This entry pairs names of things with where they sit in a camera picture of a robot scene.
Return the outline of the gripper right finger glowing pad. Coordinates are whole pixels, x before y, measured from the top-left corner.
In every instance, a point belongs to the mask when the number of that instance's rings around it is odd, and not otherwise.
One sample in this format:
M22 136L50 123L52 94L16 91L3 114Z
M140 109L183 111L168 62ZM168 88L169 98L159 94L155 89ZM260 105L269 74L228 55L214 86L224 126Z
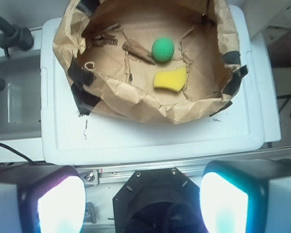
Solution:
M291 159L213 160L199 201L210 233L291 233Z

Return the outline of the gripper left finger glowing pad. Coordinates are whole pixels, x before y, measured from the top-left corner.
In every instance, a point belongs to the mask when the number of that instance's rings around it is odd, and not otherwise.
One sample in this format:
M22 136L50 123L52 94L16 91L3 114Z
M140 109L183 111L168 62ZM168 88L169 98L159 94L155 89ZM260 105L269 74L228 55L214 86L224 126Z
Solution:
M79 233L85 203L72 166L0 166L0 233Z

